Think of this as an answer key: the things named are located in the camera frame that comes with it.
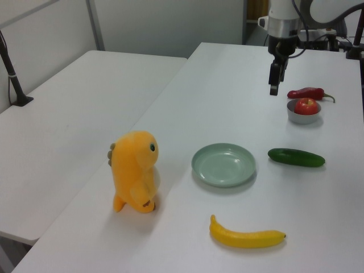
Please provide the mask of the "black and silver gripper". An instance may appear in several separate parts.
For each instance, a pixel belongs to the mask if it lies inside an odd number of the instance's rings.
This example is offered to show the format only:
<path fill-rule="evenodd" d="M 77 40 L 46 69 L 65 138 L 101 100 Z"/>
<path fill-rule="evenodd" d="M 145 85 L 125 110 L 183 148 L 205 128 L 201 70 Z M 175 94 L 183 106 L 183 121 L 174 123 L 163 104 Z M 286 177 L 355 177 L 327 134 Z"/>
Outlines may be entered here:
<path fill-rule="evenodd" d="M 278 95 L 279 84 L 284 81 L 288 65 L 286 59 L 295 53 L 298 32 L 299 18 L 268 18 L 268 52 L 274 56 L 268 79 L 271 96 Z"/>

